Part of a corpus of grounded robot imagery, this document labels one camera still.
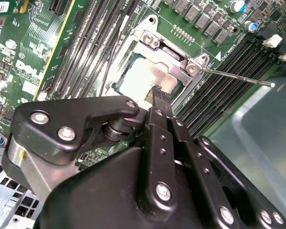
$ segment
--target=metal rod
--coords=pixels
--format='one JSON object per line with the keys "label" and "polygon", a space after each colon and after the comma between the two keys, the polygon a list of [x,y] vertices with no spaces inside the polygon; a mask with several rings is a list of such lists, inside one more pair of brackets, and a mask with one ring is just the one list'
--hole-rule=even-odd
{"label": "metal rod", "polygon": [[230,78],[233,78],[233,79],[241,80],[241,81],[248,82],[248,83],[254,83],[254,84],[258,84],[258,85],[262,85],[262,86],[266,86],[266,87],[274,88],[276,86],[275,83],[249,79],[247,77],[243,77],[243,76],[240,76],[240,75],[224,73],[224,72],[221,72],[221,71],[212,70],[212,69],[208,69],[208,68],[202,68],[202,71],[207,72],[207,73],[213,73],[213,74],[217,74],[217,75],[227,76],[227,77],[230,77]]}

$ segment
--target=motherboard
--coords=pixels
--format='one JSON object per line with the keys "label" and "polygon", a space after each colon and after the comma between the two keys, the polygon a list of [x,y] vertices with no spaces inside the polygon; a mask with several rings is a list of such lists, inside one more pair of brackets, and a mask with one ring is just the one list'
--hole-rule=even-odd
{"label": "motherboard", "polygon": [[[2,6],[15,1],[1,1]],[[209,135],[286,63],[285,0],[28,0],[0,7],[0,132],[31,101],[159,86],[191,136]],[[81,156],[87,166],[126,142]]]}

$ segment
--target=cable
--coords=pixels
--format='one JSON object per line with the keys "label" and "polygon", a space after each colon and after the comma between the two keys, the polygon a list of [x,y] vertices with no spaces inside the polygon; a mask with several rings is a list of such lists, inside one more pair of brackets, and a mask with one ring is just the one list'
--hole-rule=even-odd
{"label": "cable", "polygon": [[106,71],[105,71],[105,75],[104,75],[104,78],[103,78],[103,81],[102,81],[102,84],[101,84],[101,89],[100,89],[99,96],[102,96],[102,94],[103,94],[104,87],[105,87],[105,84],[106,84],[106,81],[107,81],[107,78],[108,78],[109,69],[110,69],[110,66],[112,64],[112,60],[113,60],[113,56],[114,56],[116,47],[118,46],[118,43],[119,43],[119,40],[121,38],[122,32],[125,29],[128,20],[129,20],[129,15],[125,15],[125,17],[123,19],[123,22],[122,22],[122,24],[121,24],[121,26],[119,28],[118,36],[116,37],[116,39],[114,41],[114,47],[111,50],[110,55],[109,55],[109,60],[108,60],[108,64],[107,64]]}

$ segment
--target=black bracket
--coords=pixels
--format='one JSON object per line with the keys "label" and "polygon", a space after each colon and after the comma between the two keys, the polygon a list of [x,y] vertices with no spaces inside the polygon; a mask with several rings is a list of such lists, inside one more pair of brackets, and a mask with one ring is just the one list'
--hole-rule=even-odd
{"label": "black bracket", "polygon": [[[37,124],[31,115],[40,112],[48,116],[45,124]],[[102,125],[114,118],[133,118],[139,107],[126,96],[53,100],[20,105],[15,110],[10,131],[16,142],[45,160],[65,165],[95,147],[95,137]],[[65,141],[58,130],[68,127],[76,137]]]}

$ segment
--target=silver screw head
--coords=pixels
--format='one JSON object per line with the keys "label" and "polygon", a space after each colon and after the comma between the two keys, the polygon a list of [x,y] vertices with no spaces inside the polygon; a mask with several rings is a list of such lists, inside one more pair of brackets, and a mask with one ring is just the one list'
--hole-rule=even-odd
{"label": "silver screw head", "polygon": [[168,201],[171,199],[171,191],[165,184],[158,183],[156,185],[156,193],[161,200]]}
{"label": "silver screw head", "polygon": [[179,121],[178,119],[176,120],[178,126],[183,126],[183,123],[181,121]]}
{"label": "silver screw head", "polygon": [[193,64],[189,64],[187,67],[186,67],[186,70],[188,73],[194,73],[196,71],[196,66],[193,65]]}
{"label": "silver screw head", "polygon": [[203,143],[205,143],[207,146],[209,146],[209,145],[210,145],[210,143],[209,143],[209,141],[208,141],[208,140],[206,140],[206,139],[202,139],[202,141],[203,141]]}
{"label": "silver screw head", "polygon": [[234,223],[233,215],[227,208],[221,207],[219,211],[225,222],[227,222],[228,224]]}
{"label": "silver screw head", "polygon": [[31,114],[31,120],[37,124],[46,124],[49,121],[49,117],[41,112],[35,112]]}
{"label": "silver screw head", "polygon": [[153,37],[150,34],[146,34],[143,36],[143,42],[145,44],[152,44],[153,43]]}
{"label": "silver screw head", "polygon": [[69,127],[60,128],[57,134],[64,141],[72,141],[75,139],[75,132]]}
{"label": "silver screw head", "polygon": [[156,112],[158,115],[160,115],[160,116],[163,115],[163,114],[162,114],[162,111],[160,111],[159,109],[155,110],[155,112]]}
{"label": "silver screw head", "polygon": [[282,217],[277,212],[274,211],[272,215],[279,224],[284,224]]}
{"label": "silver screw head", "polygon": [[269,214],[267,212],[265,212],[264,210],[261,210],[261,216],[266,223],[268,223],[268,224],[272,223]]}
{"label": "silver screw head", "polygon": [[127,104],[128,106],[130,106],[131,108],[134,108],[134,107],[135,107],[135,105],[134,105],[134,103],[133,103],[132,101],[126,101],[126,104]]}

